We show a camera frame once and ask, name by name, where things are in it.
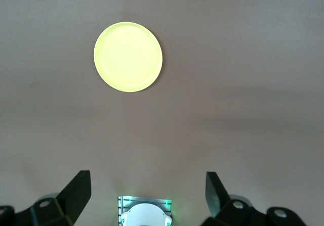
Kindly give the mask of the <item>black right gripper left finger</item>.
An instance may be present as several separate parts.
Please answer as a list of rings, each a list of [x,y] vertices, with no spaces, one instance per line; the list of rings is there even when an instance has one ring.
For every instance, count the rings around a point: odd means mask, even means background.
[[[54,198],[45,197],[15,212],[1,206],[1,225],[74,225],[91,197],[91,174],[81,170]]]

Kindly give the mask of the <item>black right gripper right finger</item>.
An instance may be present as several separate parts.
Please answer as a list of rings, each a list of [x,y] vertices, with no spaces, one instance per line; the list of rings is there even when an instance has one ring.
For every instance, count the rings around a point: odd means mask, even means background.
[[[292,210],[283,207],[270,207],[261,213],[241,199],[232,199],[215,172],[206,173],[205,198],[211,217],[202,225],[305,225],[305,222]]]

